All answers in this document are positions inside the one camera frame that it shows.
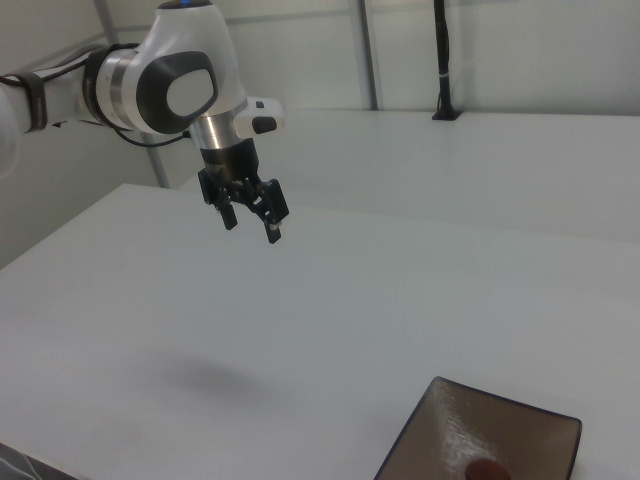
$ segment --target small round object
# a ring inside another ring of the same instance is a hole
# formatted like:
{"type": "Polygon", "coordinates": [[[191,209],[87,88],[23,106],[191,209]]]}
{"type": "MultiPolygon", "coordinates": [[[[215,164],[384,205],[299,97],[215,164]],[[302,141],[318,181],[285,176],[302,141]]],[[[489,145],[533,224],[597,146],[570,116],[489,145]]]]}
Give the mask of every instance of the small round object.
{"type": "Polygon", "coordinates": [[[464,472],[466,480],[511,480],[509,472],[494,460],[474,460],[464,472]]]}

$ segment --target table surface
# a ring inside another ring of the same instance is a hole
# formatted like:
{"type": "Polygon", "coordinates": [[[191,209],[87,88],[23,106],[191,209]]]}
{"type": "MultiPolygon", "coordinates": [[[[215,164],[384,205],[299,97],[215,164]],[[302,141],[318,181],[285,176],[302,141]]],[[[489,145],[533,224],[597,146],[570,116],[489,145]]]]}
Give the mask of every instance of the table surface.
{"type": "Polygon", "coordinates": [[[272,246],[123,186],[1,270],[0,438],[95,480],[372,479],[439,375],[580,418],[575,479],[636,477],[639,244],[297,195],[272,246]]]}

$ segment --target black mount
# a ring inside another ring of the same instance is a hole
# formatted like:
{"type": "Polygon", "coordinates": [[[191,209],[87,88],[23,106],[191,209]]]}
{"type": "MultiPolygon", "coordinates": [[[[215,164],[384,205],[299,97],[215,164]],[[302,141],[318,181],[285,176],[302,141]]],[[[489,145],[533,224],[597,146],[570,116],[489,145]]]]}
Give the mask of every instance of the black mount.
{"type": "Polygon", "coordinates": [[[262,220],[269,243],[277,242],[280,223],[289,215],[289,208],[277,180],[260,180],[253,140],[201,153],[205,162],[205,168],[198,172],[202,197],[220,212],[225,228],[231,230],[238,224],[231,203],[240,203],[262,220]]]}
{"type": "Polygon", "coordinates": [[[438,44],[438,72],[440,74],[440,95],[434,120],[453,121],[462,112],[451,105],[451,85],[449,82],[449,30],[444,13],[444,0],[433,0],[436,17],[436,41],[438,44]]]}

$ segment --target brown tray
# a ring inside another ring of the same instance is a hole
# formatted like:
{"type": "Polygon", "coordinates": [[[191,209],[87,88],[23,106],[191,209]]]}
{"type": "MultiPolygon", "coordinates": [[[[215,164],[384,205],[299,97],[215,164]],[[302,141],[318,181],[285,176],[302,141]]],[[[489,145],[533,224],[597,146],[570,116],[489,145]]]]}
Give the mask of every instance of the brown tray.
{"type": "Polygon", "coordinates": [[[464,480],[483,458],[513,480],[568,480],[581,432],[576,418],[436,377],[375,480],[464,480]]]}

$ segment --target white robotic arm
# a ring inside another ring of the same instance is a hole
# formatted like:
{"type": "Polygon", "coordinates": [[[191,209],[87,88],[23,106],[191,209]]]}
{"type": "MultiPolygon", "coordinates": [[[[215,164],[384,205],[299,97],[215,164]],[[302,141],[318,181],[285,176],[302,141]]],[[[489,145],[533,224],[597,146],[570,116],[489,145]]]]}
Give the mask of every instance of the white robotic arm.
{"type": "Polygon", "coordinates": [[[66,120],[116,130],[189,137],[205,168],[206,203],[236,224],[232,202],[246,205],[280,238],[289,213],[277,180],[262,182],[252,138],[281,129],[277,100],[247,97],[222,14],[208,0],[162,4],[144,42],[78,52],[64,65],[0,78],[0,176],[18,156],[20,132],[66,120]]]}

